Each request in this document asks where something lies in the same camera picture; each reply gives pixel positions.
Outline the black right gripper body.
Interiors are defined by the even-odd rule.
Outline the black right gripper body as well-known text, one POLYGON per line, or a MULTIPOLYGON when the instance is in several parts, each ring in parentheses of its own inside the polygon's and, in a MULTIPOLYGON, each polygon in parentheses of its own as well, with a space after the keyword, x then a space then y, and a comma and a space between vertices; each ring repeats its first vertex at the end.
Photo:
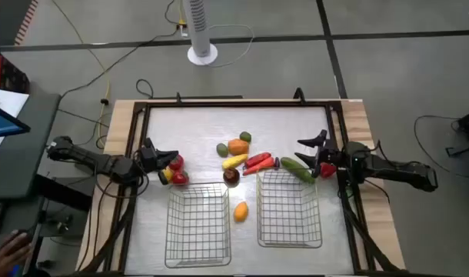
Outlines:
POLYGON ((336 158, 335 150, 327 148, 325 144, 317 148, 315 155, 318 157, 319 173, 335 173, 337 171, 337 167, 334 164, 336 158))

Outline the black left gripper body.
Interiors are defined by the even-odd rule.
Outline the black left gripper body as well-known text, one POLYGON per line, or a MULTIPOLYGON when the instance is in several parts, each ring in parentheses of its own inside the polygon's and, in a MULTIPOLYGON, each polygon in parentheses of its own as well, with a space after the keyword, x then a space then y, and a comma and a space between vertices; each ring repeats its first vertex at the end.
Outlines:
POLYGON ((145 172, 158 171, 158 155, 150 138, 146 138, 139 149, 139 160, 145 172))

